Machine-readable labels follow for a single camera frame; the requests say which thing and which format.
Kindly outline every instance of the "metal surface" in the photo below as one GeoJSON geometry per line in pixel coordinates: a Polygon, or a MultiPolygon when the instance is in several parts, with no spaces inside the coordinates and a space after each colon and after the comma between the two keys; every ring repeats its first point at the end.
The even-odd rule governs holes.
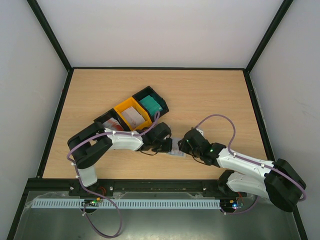
{"type": "MultiPolygon", "coordinates": [[[[115,199],[113,202],[119,209],[220,209],[220,200],[214,199],[115,199]]],[[[33,209],[79,209],[84,206],[84,199],[35,199],[33,209]]],[[[101,203],[93,203],[87,209],[114,209],[107,200],[101,203]]]]}
{"type": "MultiPolygon", "coordinates": [[[[252,203],[249,198],[244,198],[244,201],[247,206],[252,203]]],[[[225,216],[214,209],[122,209],[121,213],[124,227],[117,240],[300,239],[292,213],[283,212],[263,201],[252,211],[234,216],[225,216]]],[[[115,209],[97,209],[90,218],[106,234],[114,234],[119,226],[115,209]]],[[[103,238],[91,229],[79,209],[29,207],[21,216],[14,239],[103,238]]]]}

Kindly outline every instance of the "wooden tabletop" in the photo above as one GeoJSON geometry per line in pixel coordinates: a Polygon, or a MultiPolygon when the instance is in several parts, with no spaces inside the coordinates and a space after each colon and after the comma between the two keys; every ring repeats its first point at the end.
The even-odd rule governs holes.
{"type": "MultiPolygon", "coordinates": [[[[211,114],[222,114],[235,124],[233,150],[266,159],[264,146],[242,71],[236,70],[118,70],[76,69],[63,106],[44,178],[74,178],[66,159],[70,137],[133,94],[150,85],[166,101],[169,112],[159,119],[172,137],[184,134],[211,114]]],[[[201,127],[209,142],[227,145],[232,126],[221,117],[201,127]]],[[[110,150],[95,164],[100,179],[218,179],[223,168],[206,166],[191,156],[165,153],[148,156],[130,150],[110,150]]]]}

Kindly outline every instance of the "yellow box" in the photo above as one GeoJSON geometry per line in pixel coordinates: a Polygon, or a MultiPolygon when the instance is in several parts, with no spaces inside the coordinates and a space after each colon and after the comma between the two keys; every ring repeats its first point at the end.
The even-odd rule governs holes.
{"type": "Polygon", "coordinates": [[[130,128],[131,131],[133,131],[133,130],[141,130],[143,128],[149,127],[152,124],[152,121],[151,121],[147,111],[133,97],[128,98],[127,100],[125,100],[122,103],[120,103],[117,106],[115,106],[113,109],[120,116],[120,118],[123,119],[123,121],[125,122],[125,124],[127,124],[127,126],[130,128]],[[134,128],[134,129],[130,126],[128,121],[121,114],[124,110],[126,110],[126,109],[128,109],[130,107],[133,107],[135,110],[137,110],[137,112],[139,114],[141,114],[141,116],[145,120],[144,123],[142,123],[141,125],[139,125],[138,127],[134,128]]]}

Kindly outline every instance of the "purple cable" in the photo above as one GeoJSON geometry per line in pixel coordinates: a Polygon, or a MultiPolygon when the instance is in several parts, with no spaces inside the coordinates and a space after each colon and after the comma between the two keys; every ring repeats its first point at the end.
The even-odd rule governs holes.
{"type": "MultiPolygon", "coordinates": [[[[157,122],[158,122],[159,117],[160,117],[160,112],[157,111],[157,112],[155,113],[155,115],[154,115],[154,122],[152,123],[152,125],[151,125],[147,130],[143,131],[142,133],[134,134],[133,136],[134,136],[134,137],[140,137],[140,136],[145,135],[146,133],[148,133],[151,129],[153,129],[153,128],[155,127],[155,125],[156,125],[157,122]]],[[[83,182],[82,182],[82,180],[81,180],[81,178],[80,178],[80,174],[79,174],[79,170],[78,170],[78,168],[77,168],[76,162],[75,162],[73,159],[71,159],[70,156],[71,156],[71,154],[72,154],[75,150],[77,150],[77,149],[80,148],[81,146],[85,145],[86,143],[90,142],[91,140],[100,138],[100,137],[102,137],[102,136],[112,135],[112,134],[113,134],[113,132],[103,132],[103,133],[94,135],[94,136],[92,136],[92,137],[89,137],[88,139],[84,140],[83,142],[79,143],[79,144],[76,145],[74,148],[72,148],[72,149],[68,152],[68,154],[66,155],[66,158],[67,158],[70,162],[73,163],[73,166],[74,166],[76,175],[78,176],[79,183],[80,183],[81,187],[82,187],[87,193],[90,193],[90,194],[96,195],[96,196],[98,196],[98,197],[100,197],[100,198],[103,198],[103,199],[108,200],[108,201],[115,207],[115,209],[116,209],[117,212],[118,212],[118,215],[119,215],[119,218],[120,218],[119,229],[118,229],[118,231],[116,232],[115,235],[109,236],[109,235],[106,235],[106,234],[102,233],[101,231],[99,231],[99,230],[94,226],[94,224],[92,223],[92,221],[90,220],[90,218],[89,218],[89,217],[87,216],[87,214],[86,214],[86,206],[84,206],[84,208],[83,208],[84,216],[85,216],[85,218],[89,221],[89,223],[90,223],[91,227],[93,228],[93,230],[94,230],[98,235],[100,235],[101,237],[106,238],[106,239],[113,239],[113,238],[116,238],[116,237],[118,237],[118,236],[120,235],[120,231],[121,231],[122,225],[123,225],[123,219],[122,219],[122,215],[121,215],[120,209],[118,208],[118,206],[117,206],[109,197],[103,196],[103,195],[101,195],[101,194],[99,194],[99,193],[97,193],[97,192],[91,191],[91,190],[87,189],[87,188],[84,186],[84,184],[83,184],[83,182]]],[[[131,136],[131,135],[132,135],[132,134],[129,133],[129,132],[116,132],[115,134],[116,134],[116,135],[128,135],[128,136],[131,136]]]]}
{"type": "MultiPolygon", "coordinates": [[[[229,151],[230,154],[235,155],[234,152],[231,151],[231,144],[232,144],[232,142],[234,141],[234,139],[235,139],[235,137],[236,137],[236,126],[235,126],[235,124],[231,121],[230,118],[228,118],[228,117],[226,117],[226,116],[224,116],[224,115],[221,115],[221,114],[212,114],[212,115],[209,115],[209,116],[207,116],[206,118],[204,118],[201,122],[199,122],[199,123],[195,126],[195,128],[198,128],[204,121],[206,121],[207,119],[209,119],[209,118],[211,118],[211,117],[222,117],[222,118],[228,120],[229,123],[231,123],[232,128],[233,128],[233,135],[232,135],[232,138],[230,139],[229,144],[228,144],[228,151],[229,151]]],[[[255,161],[250,160],[250,159],[248,159],[248,158],[246,158],[246,157],[243,157],[243,156],[235,155],[235,157],[238,158],[238,159],[247,161],[247,162],[249,162],[249,163],[258,165],[258,166],[261,166],[261,164],[263,164],[263,163],[255,162],[255,161]]],[[[264,167],[267,168],[267,169],[270,169],[270,170],[272,170],[272,171],[274,171],[274,172],[276,172],[277,174],[283,176],[284,178],[288,179],[291,183],[293,183],[293,184],[302,192],[302,194],[303,194],[303,197],[302,197],[301,199],[299,199],[299,202],[302,202],[302,201],[306,200],[306,198],[307,198],[307,193],[306,193],[306,191],[303,189],[303,187],[300,186],[299,183],[297,183],[297,182],[296,182],[295,180],[293,180],[291,177],[289,177],[288,175],[284,174],[283,172],[279,171],[278,169],[276,169],[276,168],[274,168],[274,167],[272,167],[272,166],[264,165],[264,167]]]]}

